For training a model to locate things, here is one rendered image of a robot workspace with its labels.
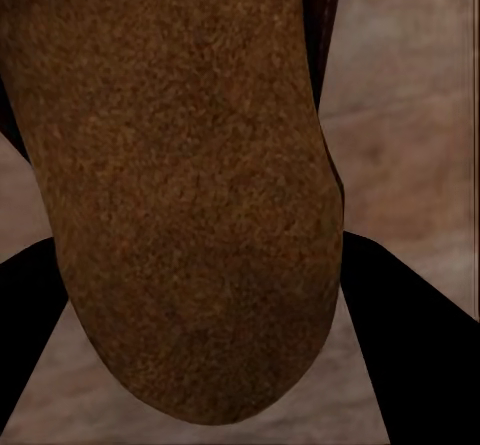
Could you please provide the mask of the sandal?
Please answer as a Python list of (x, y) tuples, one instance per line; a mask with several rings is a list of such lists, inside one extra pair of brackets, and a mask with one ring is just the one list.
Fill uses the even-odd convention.
[(338, 0), (0, 0), (0, 133), (118, 382), (240, 423), (330, 333), (345, 191), (318, 109)]

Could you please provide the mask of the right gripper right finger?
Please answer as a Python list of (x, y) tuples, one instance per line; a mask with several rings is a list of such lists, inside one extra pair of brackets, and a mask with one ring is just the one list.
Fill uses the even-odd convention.
[(480, 445), (480, 324), (347, 231), (340, 283), (391, 445)]

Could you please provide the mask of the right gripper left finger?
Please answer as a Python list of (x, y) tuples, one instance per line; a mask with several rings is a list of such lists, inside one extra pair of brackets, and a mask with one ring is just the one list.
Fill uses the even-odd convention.
[(54, 236), (0, 264), (0, 434), (68, 299)]

